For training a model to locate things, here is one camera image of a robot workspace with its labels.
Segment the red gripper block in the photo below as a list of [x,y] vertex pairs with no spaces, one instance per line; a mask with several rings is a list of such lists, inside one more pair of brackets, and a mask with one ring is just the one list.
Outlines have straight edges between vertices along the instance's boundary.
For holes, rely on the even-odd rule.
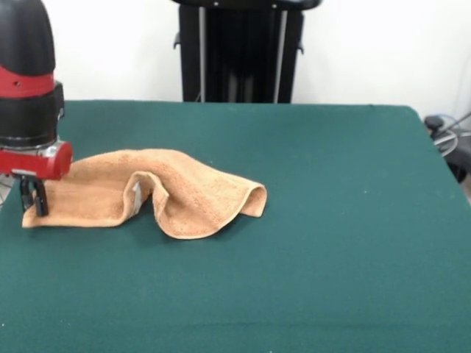
[[[72,161],[72,146],[65,141],[57,141],[41,149],[24,151],[2,149],[1,173],[20,176],[19,190],[24,212],[35,205],[37,216],[47,216],[49,206],[42,180],[61,179],[69,172]],[[37,180],[33,181],[30,176],[36,177]]]

